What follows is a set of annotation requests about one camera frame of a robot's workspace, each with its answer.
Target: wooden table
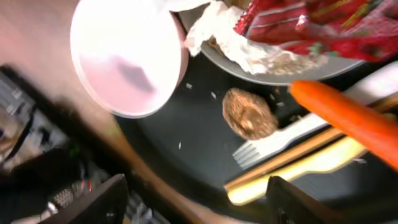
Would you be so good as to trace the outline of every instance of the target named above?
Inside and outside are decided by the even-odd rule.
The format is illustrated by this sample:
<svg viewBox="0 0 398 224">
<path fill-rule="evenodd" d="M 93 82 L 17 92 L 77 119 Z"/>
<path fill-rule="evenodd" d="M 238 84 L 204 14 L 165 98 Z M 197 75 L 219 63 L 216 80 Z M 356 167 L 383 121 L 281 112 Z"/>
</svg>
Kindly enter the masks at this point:
<svg viewBox="0 0 398 224">
<path fill-rule="evenodd" d="M 88 96 L 70 56 L 70 24 L 77 4 L 78 0 L 0 0 L 0 64 L 12 65 L 51 100 L 69 101 L 96 134 L 193 223 L 240 223 L 190 201 L 158 178 L 127 143 L 113 116 Z"/>
</svg>

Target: wooden chopstick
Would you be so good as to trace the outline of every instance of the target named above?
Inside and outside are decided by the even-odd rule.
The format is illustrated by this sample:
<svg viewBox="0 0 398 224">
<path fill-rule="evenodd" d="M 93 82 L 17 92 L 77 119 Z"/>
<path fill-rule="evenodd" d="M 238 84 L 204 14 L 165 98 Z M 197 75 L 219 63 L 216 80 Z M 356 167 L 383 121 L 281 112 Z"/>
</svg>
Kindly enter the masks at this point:
<svg viewBox="0 0 398 224">
<path fill-rule="evenodd" d="M 373 108 L 379 112 L 385 112 L 398 105 L 398 92 L 388 96 L 382 100 L 379 100 L 373 104 Z M 258 178 L 272 170 L 282 167 L 283 165 L 301 157 L 313 150 L 321 147 L 322 145 L 337 139 L 338 137 L 344 135 L 339 129 L 331 127 L 326 131 L 317 134 L 316 136 L 310 138 L 309 140 L 289 149 L 277 157 L 259 165 L 258 167 L 250 170 L 249 172 L 243 174 L 242 176 L 226 183 L 224 188 L 228 191 L 231 188 L 235 188 L 241 184 L 244 184 L 252 179 Z"/>
</svg>

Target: red wrapper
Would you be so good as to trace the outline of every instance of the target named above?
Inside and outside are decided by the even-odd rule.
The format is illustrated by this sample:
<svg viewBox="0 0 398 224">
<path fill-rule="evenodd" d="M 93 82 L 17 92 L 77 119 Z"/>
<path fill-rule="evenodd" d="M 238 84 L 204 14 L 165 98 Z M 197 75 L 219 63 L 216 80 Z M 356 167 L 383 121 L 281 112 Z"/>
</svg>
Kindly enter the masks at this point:
<svg viewBox="0 0 398 224">
<path fill-rule="evenodd" d="M 234 30 L 296 54 L 375 62 L 398 52 L 398 0 L 253 0 Z"/>
</svg>

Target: plastic fork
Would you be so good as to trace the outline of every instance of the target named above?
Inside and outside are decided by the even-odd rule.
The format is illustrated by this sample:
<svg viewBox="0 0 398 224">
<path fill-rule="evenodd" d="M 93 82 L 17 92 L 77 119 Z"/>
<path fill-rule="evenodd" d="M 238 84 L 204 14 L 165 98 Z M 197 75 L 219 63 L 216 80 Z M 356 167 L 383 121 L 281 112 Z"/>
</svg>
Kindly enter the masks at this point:
<svg viewBox="0 0 398 224">
<path fill-rule="evenodd" d="M 390 63 L 357 82 L 344 94 L 362 105 L 374 103 L 398 91 L 397 73 L 398 62 Z M 246 141 L 232 155 L 243 169 L 247 169 L 257 161 L 282 151 L 292 141 L 327 124 L 311 113 L 264 139 Z"/>
</svg>

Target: black tray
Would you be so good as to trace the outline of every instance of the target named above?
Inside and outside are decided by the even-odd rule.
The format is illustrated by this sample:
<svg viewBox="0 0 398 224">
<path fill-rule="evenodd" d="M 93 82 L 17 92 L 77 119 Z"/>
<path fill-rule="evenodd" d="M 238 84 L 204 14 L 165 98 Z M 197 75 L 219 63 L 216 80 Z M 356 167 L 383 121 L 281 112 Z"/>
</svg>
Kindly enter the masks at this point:
<svg viewBox="0 0 398 224">
<path fill-rule="evenodd" d="M 325 83 L 345 90 L 384 64 L 367 63 Z M 186 83 L 191 84 L 192 89 L 187 88 Z M 131 146 L 149 167 L 182 195 L 217 213 L 264 223 L 268 213 L 265 199 L 238 207 L 229 202 L 223 189 L 227 180 L 242 174 L 232 153 L 244 140 L 232 132 L 221 112 L 224 94 L 232 87 L 263 96 L 281 127 L 291 123 L 292 115 L 308 113 L 296 104 L 286 87 L 240 80 L 201 54 L 190 59 L 184 79 L 160 111 L 148 118 L 116 119 Z M 275 101 L 271 100 L 270 93 L 275 96 Z M 280 101 L 285 106 L 278 107 L 276 103 Z M 366 164 L 354 162 L 332 174 L 305 175 L 293 184 L 355 221 L 367 223 L 374 220 L 372 218 L 385 218 L 387 216 L 380 212 L 389 210 L 373 205 L 397 199 L 398 195 L 392 189 L 398 187 L 398 176 L 378 158 L 366 154 L 364 159 Z M 357 209 L 360 205 L 374 208 Z"/>
</svg>

